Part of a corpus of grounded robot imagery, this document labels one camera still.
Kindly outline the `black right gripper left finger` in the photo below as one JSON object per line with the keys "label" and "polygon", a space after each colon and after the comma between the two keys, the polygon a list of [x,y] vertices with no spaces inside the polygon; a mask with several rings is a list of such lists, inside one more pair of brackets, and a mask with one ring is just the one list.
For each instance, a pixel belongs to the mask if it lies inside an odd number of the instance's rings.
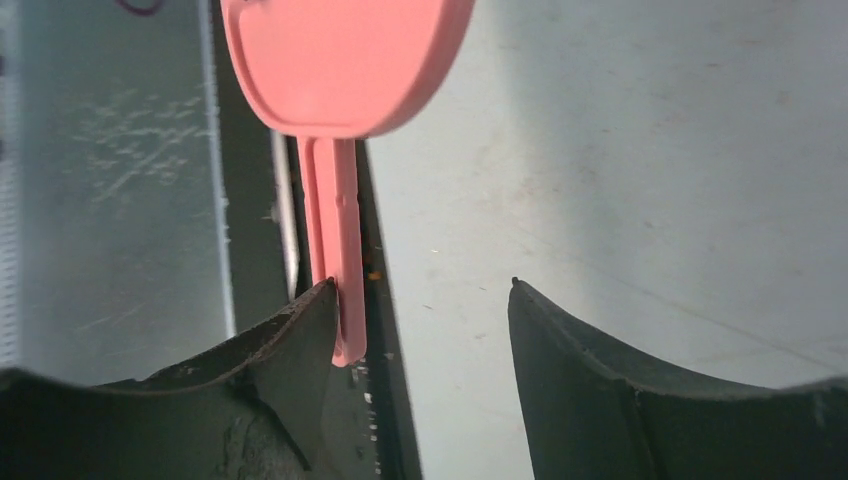
{"label": "black right gripper left finger", "polygon": [[301,479],[317,462],[337,289],[141,380],[1,373],[5,479]]}

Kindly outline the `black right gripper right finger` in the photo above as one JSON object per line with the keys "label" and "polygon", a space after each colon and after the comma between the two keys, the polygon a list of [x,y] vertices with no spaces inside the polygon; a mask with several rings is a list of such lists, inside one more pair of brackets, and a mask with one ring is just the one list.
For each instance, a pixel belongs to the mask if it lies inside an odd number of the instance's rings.
{"label": "black right gripper right finger", "polygon": [[847,381],[770,389],[642,352],[514,280],[508,321],[539,479],[843,479]]}

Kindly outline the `pink hand brush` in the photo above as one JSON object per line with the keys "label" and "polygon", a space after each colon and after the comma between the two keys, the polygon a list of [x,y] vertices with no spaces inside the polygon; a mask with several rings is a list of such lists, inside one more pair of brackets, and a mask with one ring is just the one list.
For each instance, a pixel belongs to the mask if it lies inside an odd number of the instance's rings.
{"label": "pink hand brush", "polygon": [[311,273],[333,279],[332,361],[367,350],[358,140],[408,122],[444,81],[470,1],[225,1],[233,67],[252,110],[297,141]]}

